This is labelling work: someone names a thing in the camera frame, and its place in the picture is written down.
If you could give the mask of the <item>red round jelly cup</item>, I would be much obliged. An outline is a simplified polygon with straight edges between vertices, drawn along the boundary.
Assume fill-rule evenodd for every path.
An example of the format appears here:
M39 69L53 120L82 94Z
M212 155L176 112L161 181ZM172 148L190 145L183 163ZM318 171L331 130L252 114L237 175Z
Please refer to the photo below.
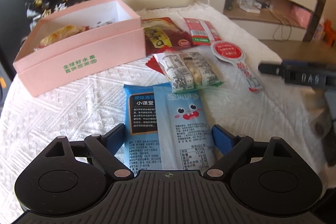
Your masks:
M236 44L217 41L211 44L212 53L221 61L232 64L245 78L251 92L259 92L263 89L261 81L245 62L243 50Z

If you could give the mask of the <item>blue seaweed snack packet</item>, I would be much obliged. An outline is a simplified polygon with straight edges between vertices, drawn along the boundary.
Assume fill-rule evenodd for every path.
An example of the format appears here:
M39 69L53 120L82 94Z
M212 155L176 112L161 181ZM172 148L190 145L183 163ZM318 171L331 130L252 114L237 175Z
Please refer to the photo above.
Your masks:
M169 83L123 87L125 164L140 170L199 170L216 162L215 145L197 91L173 93Z

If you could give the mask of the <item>red green sausage packet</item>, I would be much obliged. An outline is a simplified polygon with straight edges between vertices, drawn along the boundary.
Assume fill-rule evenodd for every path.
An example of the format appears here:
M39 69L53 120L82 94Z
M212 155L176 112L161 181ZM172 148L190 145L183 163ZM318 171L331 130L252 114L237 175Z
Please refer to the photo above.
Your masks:
M210 46L214 42L221 41L214 26L206 20L183 18L195 46Z

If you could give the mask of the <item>green edged nut bar packet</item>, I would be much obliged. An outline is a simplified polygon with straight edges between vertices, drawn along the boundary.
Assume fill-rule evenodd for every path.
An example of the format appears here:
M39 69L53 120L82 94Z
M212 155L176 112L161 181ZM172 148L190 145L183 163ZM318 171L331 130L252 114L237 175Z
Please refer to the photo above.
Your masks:
M198 52L163 52L154 55L175 94L191 92L223 83Z

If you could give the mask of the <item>yellow small bread packet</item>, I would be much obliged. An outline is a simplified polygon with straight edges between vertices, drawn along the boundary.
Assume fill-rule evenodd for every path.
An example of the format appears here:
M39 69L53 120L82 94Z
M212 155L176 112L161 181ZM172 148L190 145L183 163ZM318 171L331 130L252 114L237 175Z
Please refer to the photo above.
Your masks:
M69 38L71 36L77 35L79 33L82 33L86 31L86 27L82 26L73 26L73 25L67 25L65 27L62 27L53 33L49 34L45 38L43 38L39 42L39 48L44 48L47 46L50 46L51 44L54 44L56 42L59 42L60 40Z

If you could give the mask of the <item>dark red yellow snack pouch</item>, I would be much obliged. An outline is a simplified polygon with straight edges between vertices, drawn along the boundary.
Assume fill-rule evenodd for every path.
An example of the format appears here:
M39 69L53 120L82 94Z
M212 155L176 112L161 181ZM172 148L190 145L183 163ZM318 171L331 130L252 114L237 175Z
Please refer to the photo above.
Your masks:
M146 54L158 53L162 48L180 51L193 47L191 36L169 17L143 19Z

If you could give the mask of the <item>red ketchup style sachet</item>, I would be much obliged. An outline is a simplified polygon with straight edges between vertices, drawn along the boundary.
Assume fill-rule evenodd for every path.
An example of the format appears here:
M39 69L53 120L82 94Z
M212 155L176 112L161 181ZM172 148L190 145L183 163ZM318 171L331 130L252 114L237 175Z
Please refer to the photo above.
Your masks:
M172 53L172 50L163 50L163 51L159 51L158 53ZM145 64L148 68L153 69L154 71L161 73L162 75L164 74L161 67L159 66L159 64L157 63L156 59L154 56L152 56L149 61L146 62Z

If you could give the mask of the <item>white textured tablecloth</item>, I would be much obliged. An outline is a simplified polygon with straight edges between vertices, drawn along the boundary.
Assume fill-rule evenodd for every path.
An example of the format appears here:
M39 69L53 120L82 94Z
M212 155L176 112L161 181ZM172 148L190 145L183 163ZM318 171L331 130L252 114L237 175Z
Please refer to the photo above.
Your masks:
M214 59L209 47L201 54L223 79L223 85L202 93L211 124L255 140L284 138L317 171L324 188L325 157L311 130L319 113L318 97L310 88L286 85L276 77L261 77L264 91L251 93L234 68ZM58 135L82 140L105 133L125 120L124 84L160 84L164 77L145 59L120 65L32 97L14 79L1 114L1 223L12 223L23 211L14 193L22 170Z

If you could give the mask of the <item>pink gift bag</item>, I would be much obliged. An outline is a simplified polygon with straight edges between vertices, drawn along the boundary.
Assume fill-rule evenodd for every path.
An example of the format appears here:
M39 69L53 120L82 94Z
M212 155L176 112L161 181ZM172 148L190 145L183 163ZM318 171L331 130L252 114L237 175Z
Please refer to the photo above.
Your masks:
M290 17L302 28L307 28L310 22L311 12L301 6L293 5L291 7Z

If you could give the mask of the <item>white wifi router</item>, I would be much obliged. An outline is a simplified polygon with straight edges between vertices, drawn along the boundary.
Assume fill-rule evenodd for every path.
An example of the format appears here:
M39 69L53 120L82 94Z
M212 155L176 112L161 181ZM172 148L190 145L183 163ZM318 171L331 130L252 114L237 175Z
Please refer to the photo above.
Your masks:
M237 0L239 9L252 14L260 14L261 4L256 0Z

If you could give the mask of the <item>pink cardboard box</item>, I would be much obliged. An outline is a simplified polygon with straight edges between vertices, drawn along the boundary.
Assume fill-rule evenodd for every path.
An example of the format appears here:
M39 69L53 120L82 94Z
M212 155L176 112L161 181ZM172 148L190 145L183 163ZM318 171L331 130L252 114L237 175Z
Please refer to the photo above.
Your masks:
M67 25L86 31L36 51ZM28 92L39 96L72 81L146 56L141 17L122 0L90 0L38 21L13 66Z

